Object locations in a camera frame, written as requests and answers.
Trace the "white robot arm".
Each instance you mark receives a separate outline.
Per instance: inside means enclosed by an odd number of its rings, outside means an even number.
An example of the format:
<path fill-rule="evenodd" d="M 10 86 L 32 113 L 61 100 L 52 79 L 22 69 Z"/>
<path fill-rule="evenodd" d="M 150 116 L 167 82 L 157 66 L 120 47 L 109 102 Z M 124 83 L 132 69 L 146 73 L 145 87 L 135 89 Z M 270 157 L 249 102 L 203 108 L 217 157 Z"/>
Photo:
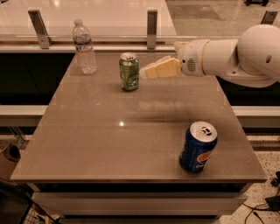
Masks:
<path fill-rule="evenodd" d="M 199 39 L 174 44 L 177 56 L 165 56 L 140 69 L 144 79 L 217 76 L 251 88 L 266 88 L 280 81 L 280 28 L 259 24 L 239 38 Z"/>

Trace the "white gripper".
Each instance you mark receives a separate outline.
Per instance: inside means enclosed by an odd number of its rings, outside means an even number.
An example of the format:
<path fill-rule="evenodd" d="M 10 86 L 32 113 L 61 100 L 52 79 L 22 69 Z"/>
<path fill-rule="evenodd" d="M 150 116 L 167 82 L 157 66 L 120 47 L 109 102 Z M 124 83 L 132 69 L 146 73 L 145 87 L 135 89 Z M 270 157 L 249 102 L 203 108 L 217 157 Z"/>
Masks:
<path fill-rule="evenodd" d="M 208 42 L 208 39 L 188 43 L 176 41 L 174 49 L 178 53 L 178 59 L 164 56 L 141 68 L 139 74 L 144 79 L 155 79 L 173 77 L 182 71 L 188 76 L 202 77 L 205 75 L 202 68 L 203 52 Z"/>

